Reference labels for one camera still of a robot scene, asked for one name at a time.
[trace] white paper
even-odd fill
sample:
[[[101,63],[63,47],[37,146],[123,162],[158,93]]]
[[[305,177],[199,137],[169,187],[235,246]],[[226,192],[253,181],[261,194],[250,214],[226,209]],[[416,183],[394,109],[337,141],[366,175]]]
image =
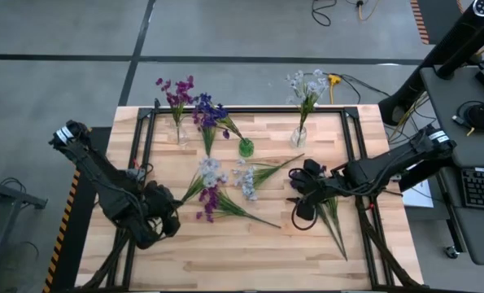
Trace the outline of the white paper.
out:
[[[405,190],[403,192],[403,203],[407,207],[432,208],[434,202],[432,201],[431,193],[429,192],[428,180],[424,180],[409,190]]]

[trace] gray desk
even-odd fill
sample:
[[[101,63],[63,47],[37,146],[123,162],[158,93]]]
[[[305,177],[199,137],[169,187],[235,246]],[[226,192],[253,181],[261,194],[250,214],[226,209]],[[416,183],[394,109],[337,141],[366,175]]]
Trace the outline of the gray desk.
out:
[[[432,68],[421,70],[422,80],[441,128],[457,143],[453,152],[456,167],[484,167],[484,133],[466,137],[467,129],[457,125],[451,117],[466,101],[484,102],[484,87],[475,79],[477,68],[462,68],[449,81],[440,79]],[[464,208],[460,197],[457,168],[443,168],[439,173],[452,205],[460,231],[473,262],[484,265],[484,210]]]

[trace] desk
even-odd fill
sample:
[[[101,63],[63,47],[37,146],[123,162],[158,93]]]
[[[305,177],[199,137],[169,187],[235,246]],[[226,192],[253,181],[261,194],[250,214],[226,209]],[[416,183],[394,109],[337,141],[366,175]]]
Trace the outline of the desk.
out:
[[[457,143],[453,151],[453,164],[457,168],[484,167],[484,133],[473,133],[466,137],[467,129],[451,120],[456,109],[469,100],[484,102],[484,87],[475,78],[477,68],[460,68],[449,81],[435,74],[432,68],[421,69],[421,77],[428,91],[435,114],[447,136]],[[474,263],[484,265],[484,210],[463,208],[460,199],[459,179],[453,168],[444,168],[439,178],[446,189],[460,230],[464,235],[469,254]]]
[[[365,145],[369,156],[388,151],[386,135],[376,105],[358,106]],[[128,164],[129,151],[136,124],[137,107],[119,107],[116,112],[107,157],[117,168]],[[248,160],[277,164],[305,153],[286,168],[270,177],[258,190],[259,200],[247,202],[233,186],[230,174],[226,190],[235,202],[249,213],[278,224],[281,229],[240,217],[225,217],[214,224],[197,221],[195,213],[203,208],[192,199],[179,208],[181,228],[174,238],[165,239],[146,250],[136,250],[130,290],[150,291],[241,291],[241,290],[335,290],[369,289],[364,261],[363,240],[354,205],[354,198],[339,199],[339,220],[347,249],[345,261],[327,228],[319,221],[311,230],[299,231],[290,222],[292,203],[296,196],[289,186],[288,170],[301,167],[303,160],[314,158],[328,169],[347,162],[342,124],[338,115],[312,113],[306,122],[307,146],[295,150],[289,137],[298,126],[298,114],[232,114],[242,133],[255,144],[255,153]],[[191,119],[184,120],[190,136],[186,147],[168,142],[170,115],[157,115],[150,162],[154,172],[147,180],[168,186],[180,198],[190,184],[198,162],[204,157],[200,133]],[[228,172],[236,168],[238,140],[226,140],[220,133],[211,156],[220,160]],[[391,190],[399,190],[390,184]],[[422,282],[408,220],[399,196],[383,194],[378,198],[386,242],[399,263],[418,282]],[[305,225],[298,219],[299,225]],[[104,261],[113,244],[115,227],[100,208],[90,220],[85,248],[76,284],[88,281]],[[374,252],[377,272],[384,283],[377,250]]]

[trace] yellow connector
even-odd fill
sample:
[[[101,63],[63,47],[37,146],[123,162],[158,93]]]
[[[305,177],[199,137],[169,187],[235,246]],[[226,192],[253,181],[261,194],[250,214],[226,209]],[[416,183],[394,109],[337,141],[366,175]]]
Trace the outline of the yellow connector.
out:
[[[330,82],[330,104],[334,104],[334,86],[341,82],[341,77],[329,74],[329,82]]]

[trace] wheel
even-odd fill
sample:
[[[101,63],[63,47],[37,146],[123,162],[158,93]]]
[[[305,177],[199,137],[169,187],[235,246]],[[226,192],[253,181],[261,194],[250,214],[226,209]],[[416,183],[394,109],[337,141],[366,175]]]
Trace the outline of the wheel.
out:
[[[451,258],[451,259],[456,259],[459,257],[459,252],[455,249],[455,246],[450,246],[450,247],[445,247],[444,248],[444,253],[446,253],[446,256]]]

